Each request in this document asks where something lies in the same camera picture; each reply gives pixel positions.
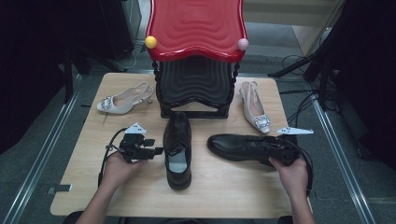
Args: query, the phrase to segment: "shoe buckle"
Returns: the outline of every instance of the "shoe buckle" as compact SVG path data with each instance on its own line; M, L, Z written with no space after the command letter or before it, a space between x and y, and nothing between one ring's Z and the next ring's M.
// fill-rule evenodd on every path
M260 115L254 118L254 123L260 129L268 127L271 124L271 120L266 115Z
M111 96L107 96L105 99L102 100L101 106L103 110L108 110L111 108Z

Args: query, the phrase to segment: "black leather shoe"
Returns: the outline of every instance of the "black leather shoe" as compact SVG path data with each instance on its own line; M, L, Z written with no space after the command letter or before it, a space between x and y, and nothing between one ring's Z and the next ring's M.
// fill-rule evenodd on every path
M191 126L183 112L175 112L163 134L166 176L172 189L186 189L191 183Z
M268 161L273 157L285 164L292 164L300 155L299 150L285 137L252 136L240 134L216 134L207 139L206 145L214 154L228 161Z

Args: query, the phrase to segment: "floor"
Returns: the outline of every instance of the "floor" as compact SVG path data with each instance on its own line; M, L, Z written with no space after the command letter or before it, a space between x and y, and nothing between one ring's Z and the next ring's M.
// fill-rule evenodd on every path
M142 25L138 38L144 39L149 18L149 1L140 0ZM259 77L281 68L282 59L290 55L302 56L294 33L289 26L247 23L250 48L241 76ZM136 66L129 71L151 69L144 54L136 54ZM298 60L293 56L285 65ZM119 63L131 64L133 57ZM273 64L262 69L262 64ZM61 91L36 119L14 148L0 156L0 220L3 223L62 223L64 217L50 214L53 195L48 189L60 183L68 158L92 104L102 75L77 76L76 92L70 104L63 104ZM276 81L279 91L317 88L317 83L306 84L301 76L287 75ZM287 116L296 111L306 94L282 94ZM59 119L64 114L66 119ZM381 161L364 161L356 152L345 123L336 112L324 113L312 104L300 116L301 128L314 129L315 138L301 136L302 147L307 148L315 162L314 191L310 196L318 223L393 223L396 215L396 175ZM109 218L106 223L117 223ZM275 220L257 220L257 223L276 223Z

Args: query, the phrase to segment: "shoe insole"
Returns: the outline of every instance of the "shoe insole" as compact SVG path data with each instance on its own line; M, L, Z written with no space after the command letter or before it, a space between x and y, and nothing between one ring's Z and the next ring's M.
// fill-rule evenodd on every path
M242 83L242 93L244 94L245 100L248 99L249 95L249 102L245 102L245 104L248 104L248 109L253 117L263 115L264 109L262 107L262 103L258 102L259 99L256 95L256 92L253 88L249 88L249 85L250 83L248 82Z
M125 105L127 101L129 101L133 97L136 97L140 93L141 93L141 90L127 91L127 92L125 92L122 95L114 97L113 98L113 104L114 104L114 106Z
M249 106L250 113L253 117L257 117L257 116L264 114L264 110L261 106L262 102L258 102L259 99L256 95L256 92L253 90L253 88L250 89L249 101L250 102L248 103L248 106Z
M169 156L169 170L175 173L183 173L186 169L186 149L182 149L175 156Z

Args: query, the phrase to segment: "forearm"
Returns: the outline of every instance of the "forearm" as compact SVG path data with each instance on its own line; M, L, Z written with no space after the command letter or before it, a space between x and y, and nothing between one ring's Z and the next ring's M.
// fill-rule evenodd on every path
M77 224L104 223L111 198L115 191L113 188L101 185L78 219Z
M305 196L290 197L293 224L315 223L314 216Z

